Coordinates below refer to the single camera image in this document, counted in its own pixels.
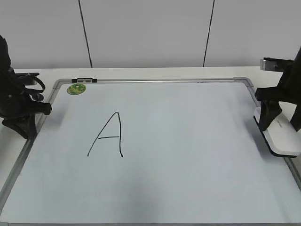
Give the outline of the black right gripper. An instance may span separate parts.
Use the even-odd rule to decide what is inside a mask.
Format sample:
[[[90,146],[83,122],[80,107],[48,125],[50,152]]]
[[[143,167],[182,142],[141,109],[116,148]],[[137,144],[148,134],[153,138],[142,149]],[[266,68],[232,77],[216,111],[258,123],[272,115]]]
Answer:
[[[278,84],[274,87],[258,88],[255,98],[261,101],[261,113],[258,126],[266,131],[272,121],[281,114],[279,102],[296,104],[291,125],[298,132],[301,129],[301,52],[299,51],[291,65],[288,65]]]

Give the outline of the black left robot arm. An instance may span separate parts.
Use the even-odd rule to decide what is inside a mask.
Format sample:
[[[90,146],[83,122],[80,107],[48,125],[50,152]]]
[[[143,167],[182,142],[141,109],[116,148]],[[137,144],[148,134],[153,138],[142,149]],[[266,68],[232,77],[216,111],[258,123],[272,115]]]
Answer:
[[[36,74],[18,75],[11,67],[8,46],[0,40],[0,116],[2,123],[25,139],[37,136],[36,115],[48,119],[48,127],[65,136],[98,134],[106,121],[122,116],[130,131],[141,123],[153,128],[165,121],[178,123],[212,119],[214,110],[236,103],[239,86],[203,81],[112,81],[64,84],[58,81],[53,103],[43,102]]]

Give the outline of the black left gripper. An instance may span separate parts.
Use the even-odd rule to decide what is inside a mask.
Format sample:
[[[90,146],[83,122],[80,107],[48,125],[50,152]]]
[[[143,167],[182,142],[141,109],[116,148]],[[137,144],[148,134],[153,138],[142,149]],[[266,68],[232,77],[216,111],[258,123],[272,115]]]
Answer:
[[[37,135],[36,114],[49,115],[50,103],[43,103],[45,84],[39,73],[15,73],[12,68],[0,70],[0,116],[2,124],[21,135],[34,139]]]

